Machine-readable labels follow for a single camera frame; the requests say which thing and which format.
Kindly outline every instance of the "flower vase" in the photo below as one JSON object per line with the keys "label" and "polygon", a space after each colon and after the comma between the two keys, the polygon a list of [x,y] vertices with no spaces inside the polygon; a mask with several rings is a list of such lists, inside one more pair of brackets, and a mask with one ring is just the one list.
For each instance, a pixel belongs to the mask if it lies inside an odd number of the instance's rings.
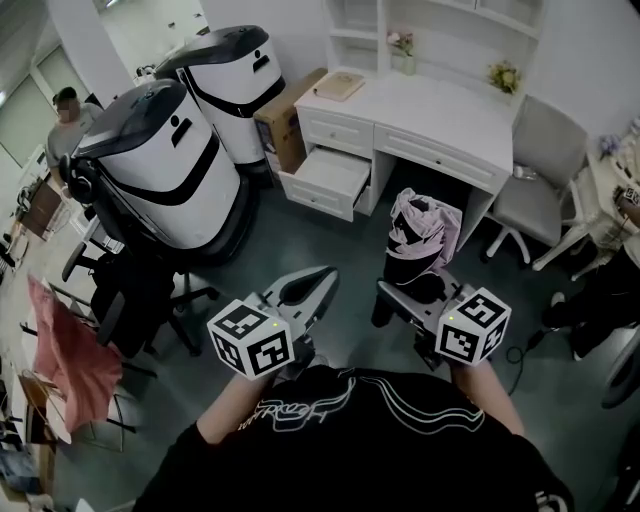
{"label": "flower vase", "polygon": [[407,76],[413,76],[416,74],[416,58],[413,55],[404,56],[402,72]]}

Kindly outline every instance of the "desk drawer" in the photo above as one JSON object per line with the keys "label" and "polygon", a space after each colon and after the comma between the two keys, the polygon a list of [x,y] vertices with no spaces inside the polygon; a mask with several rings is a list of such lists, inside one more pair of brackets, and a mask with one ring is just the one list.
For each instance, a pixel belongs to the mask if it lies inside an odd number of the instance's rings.
{"label": "desk drawer", "polygon": [[287,199],[353,222],[353,209],[370,173],[371,162],[315,148],[295,174],[279,176]]}
{"label": "desk drawer", "polygon": [[375,148],[400,158],[416,162],[487,192],[497,192],[504,177],[494,171],[482,169],[445,154],[429,144],[429,141],[391,128],[376,126]]}
{"label": "desk drawer", "polygon": [[373,123],[305,109],[298,109],[298,117],[307,142],[373,158]]}

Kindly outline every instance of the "gray office chair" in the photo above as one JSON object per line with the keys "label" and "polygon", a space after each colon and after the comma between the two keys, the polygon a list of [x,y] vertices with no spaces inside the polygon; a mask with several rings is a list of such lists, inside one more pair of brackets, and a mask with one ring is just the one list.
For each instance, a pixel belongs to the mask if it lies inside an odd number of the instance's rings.
{"label": "gray office chair", "polygon": [[533,169],[537,179],[510,177],[505,184],[487,214],[502,230],[483,261],[494,256],[507,235],[520,246],[526,265],[531,256],[522,233],[550,247],[558,244],[562,203],[569,194],[578,216],[580,201],[572,179],[583,167],[586,146],[587,133],[572,119],[532,96],[525,98],[514,128],[513,158],[514,164]]}

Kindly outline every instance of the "gray floor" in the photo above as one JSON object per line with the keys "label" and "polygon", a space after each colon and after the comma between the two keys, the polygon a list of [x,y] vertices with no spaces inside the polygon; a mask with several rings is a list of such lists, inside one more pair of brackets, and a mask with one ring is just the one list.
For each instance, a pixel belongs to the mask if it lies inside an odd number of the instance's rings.
{"label": "gray floor", "polygon": [[[395,194],[409,185],[432,193],[430,185],[423,183],[424,174],[420,168],[401,165],[373,216],[359,215],[353,224],[287,202],[277,190],[265,191],[255,226],[239,257],[224,268],[202,271],[200,278],[228,298],[235,298],[263,290],[282,274],[312,265],[333,265],[341,272],[341,284],[325,319],[312,333],[318,350],[333,366],[426,372],[412,348],[407,326],[394,320],[387,328],[376,330],[369,322]],[[453,195],[451,201],[461,200],[464,190],[455,190]],[[507,348],[524,346],[554,290],[570,293],[581,283],[569,282],[562,260],[541,273],[521,270],[512,241],[505,243],[491,263],[482,264],[478,255],[496,233],[495,225],[483,221],[449,270],[460,281],[485,286],[512,306],[507,338],[494,357],[494,366],[509,387],[517,367],[505,361]],[[192,286],[197,287],[198,281],[192,279]],[[201,357],[189,357],[171,331],[163,328],[156,342],[160,358],[138,358],[140,365],[155,368],[159,379],[125,376],[124,387],[137,397],[144,417],[139,433],[127,435],[124,453],[82,443],[59,450],[55,495],[60,504],[72,506],[84,497],[99,511],[129,501],[142,491],[167,447],[231,377],[231,371],[217,360],[205,328],[206,321],[224,304],[203,299],[182,314],[183,325],[204,348]],[[550,335],[527,356],[514,394],[530,440],[571,488],[581,511],[598,510],[602,496],[610,490],[611,480],[606,477],[612,473],[640,405],[640,393],[613,411],[599,405],[608,368],[619,349],[600,347],[577,364],[571,360],[562,335]],[[114,444],[116,433],[111,426],[99,431]]]}

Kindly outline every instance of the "pink flowers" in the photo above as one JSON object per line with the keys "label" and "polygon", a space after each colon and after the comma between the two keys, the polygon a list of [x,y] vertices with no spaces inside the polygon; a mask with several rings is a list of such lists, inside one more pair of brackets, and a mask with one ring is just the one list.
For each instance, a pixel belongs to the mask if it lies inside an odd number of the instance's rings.
{"label": "pink flowers", "polygon": [[411,32],[389,32],[387,35],[387,43],[408,57],[413,55],[413,34]]}

